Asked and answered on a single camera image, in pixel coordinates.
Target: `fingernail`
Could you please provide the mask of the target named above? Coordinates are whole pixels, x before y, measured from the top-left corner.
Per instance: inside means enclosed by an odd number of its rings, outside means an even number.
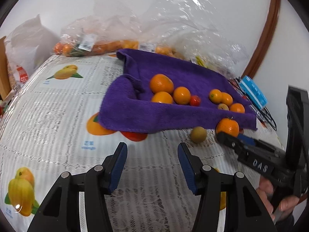
[[[287,207],[288,207],[288,202],[283,200],[280,205],[281,211],[285,211]]]

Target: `white label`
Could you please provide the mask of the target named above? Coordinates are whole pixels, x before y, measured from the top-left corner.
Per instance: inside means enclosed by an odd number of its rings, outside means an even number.
[[[157,45],[155,43],[140,43],[138,49],[140,51],[147,51],[155,53],[155,48]]]
[[[193,64],[196,64],[196,65],[197,65],[196,57],[191,57],[191,63],[193,63]]]
[[[80,45],[78,46],[78,49],[82,49],[85,51],[91,51],[95,44],[96,39],[97,39],[97,35],[95,34],[85,35]]]

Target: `blue package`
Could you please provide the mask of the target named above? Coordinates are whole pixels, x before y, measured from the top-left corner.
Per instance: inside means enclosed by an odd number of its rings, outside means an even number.
[[[244,76],[239,86],[260,110],[264,108],[267,104],[267,99],[251,78]]]

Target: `plastic bag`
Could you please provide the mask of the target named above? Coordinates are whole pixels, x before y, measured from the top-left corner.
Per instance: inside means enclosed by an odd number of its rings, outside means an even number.
[[[104,6],[107,1],[111,6]],[[140,19],[118,0],[95,0],[94,11],[94,16],[63,29],[55,53],[82,56],[140,49],[188,61],[198,58],[226,78],[237,77],[237,64],[248,61],[243,46],[221,36],[222,17],[208,0],[155,0]]]
[[[57,38],[42,26],[40,16],[25,21],[4,40],[11,88],[21,88],[34,71],[50,57]]]

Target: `printed mango image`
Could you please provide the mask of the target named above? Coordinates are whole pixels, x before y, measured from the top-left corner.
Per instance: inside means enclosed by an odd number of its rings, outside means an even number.
[[[67,65],[63,67],[61,70],[58,70],[53,76],[47,79],[83,78],[81,75],[77,73],[77,70],[78,67],[76,65]]]
[[[17,170],[15,178],[10,180],[5,204],[12,205],[16,213],[22,216],[35,214],[39,203],[34,196],[34,176],[29,168],[21,167]]]

